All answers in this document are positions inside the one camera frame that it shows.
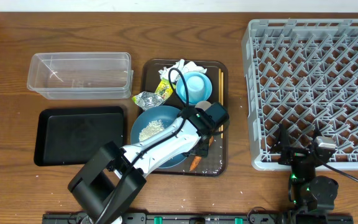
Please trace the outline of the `orange carrot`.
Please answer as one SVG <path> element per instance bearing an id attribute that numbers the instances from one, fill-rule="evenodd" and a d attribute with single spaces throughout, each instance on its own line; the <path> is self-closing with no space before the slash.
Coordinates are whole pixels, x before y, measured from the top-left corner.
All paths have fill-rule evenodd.
<path id="1" fill-rule="evenodd" d="M 212 137 L 209 139 L 209 146 L 211 146 L 213 142 L 214 142 L 214 137 L 212 136 Z M 193 161 L 192 161 L 192 163 L 191 163 L 191 166 L 190 166 L 189 171 L 191 172 L 191 171 L 195 170 L 201 160 L 202 160 L 202 157 L 200 157 L 200 156 L 195 156 L 194 159 L 193 159 Z"/>

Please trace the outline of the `dark blue plate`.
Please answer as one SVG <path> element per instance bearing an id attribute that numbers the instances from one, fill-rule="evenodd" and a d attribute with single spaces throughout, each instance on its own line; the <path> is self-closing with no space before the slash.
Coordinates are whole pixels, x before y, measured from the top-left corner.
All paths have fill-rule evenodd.
<path id="1" fill-rule="evenodd" d="M 196 128 L 183 118 L 178 117 L 179 109 L 172 106 L 158 106 L 143 112 L 135 121 L 131 130 L 131 143 L 125 146 L 125 156 L 129 161 L 144 152 L 144 155 L 134 162 L 136 169 L 142 169 L 149 174 L 161 165 L 184 152 L 190 151 L 199 140 Z M 141 131 L 153 121 L 161 122 L 164 130 L 152 137 L 140 141 Z"/>

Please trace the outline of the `white cup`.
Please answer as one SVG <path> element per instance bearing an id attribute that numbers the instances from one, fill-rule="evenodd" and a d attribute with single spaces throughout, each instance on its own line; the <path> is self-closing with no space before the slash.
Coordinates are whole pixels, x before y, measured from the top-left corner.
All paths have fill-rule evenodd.
<path id="1" fill-rule="evenodd" d="M 200 101 L 195 105 L 195 108 L 202 109 L 206 111 L 211 106 L 211 103 L 208 101 Z"/>

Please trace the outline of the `light blue cup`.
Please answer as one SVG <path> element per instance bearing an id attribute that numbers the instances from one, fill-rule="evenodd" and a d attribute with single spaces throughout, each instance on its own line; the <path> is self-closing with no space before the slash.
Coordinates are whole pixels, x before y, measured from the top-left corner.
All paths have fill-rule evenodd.
<path id="1" fill-rule="evenodd" d="M 199 76 L 192 76 L 187 81 L 189 98 L 192 101 L 201 100 L 205 93 L 204 80 Z"/>

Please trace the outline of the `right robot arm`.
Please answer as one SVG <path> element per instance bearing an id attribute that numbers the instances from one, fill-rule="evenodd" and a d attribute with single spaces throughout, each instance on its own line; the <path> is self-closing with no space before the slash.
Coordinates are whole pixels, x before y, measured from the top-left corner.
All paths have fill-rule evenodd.
<path id="1" fill-rule="evenodd" d="M 290 166 L 288 199 L 293 209 L 280 214 L 276 223 L 327 223 L 327 212 L 334 209 L 339 188 L 334 179 L 316 175 L 316 168 L 325 165 L 336 152 L 336 143 L 315 129 L 312 142 L 306 147 L 290 145 L 290 135 L 279 125 L 278 138 L 271 150 L 280 153 L 278 163 Z"/>

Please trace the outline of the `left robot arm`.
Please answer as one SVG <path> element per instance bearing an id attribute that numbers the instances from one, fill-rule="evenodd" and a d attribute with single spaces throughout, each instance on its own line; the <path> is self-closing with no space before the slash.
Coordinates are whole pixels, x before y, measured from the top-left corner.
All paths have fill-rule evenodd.
<path id="1" fill-rule="evenodd" d="M 68 184 L 93 223 L 113 223 L 130 207 L 147 176 L 180 154 L 208 155 L 211 136 L 229 121 L 220 103 L 207 110 L 186 107 L 163 131 L 132 145 L 102 146 Z"/>

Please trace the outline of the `white rice pile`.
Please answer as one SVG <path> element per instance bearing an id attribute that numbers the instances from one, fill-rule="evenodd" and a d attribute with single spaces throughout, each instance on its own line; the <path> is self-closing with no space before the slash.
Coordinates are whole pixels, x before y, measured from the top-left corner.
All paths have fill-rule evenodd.
<path id="1" fill-rule="evenodd" d="M 148 138 L 158 134 L 159 132 L 163 131 L 164 125 L 162 120 L 155 120 L 151 121 L 142 131 L 139 133 L 139 141 L 145 141 Z"/>

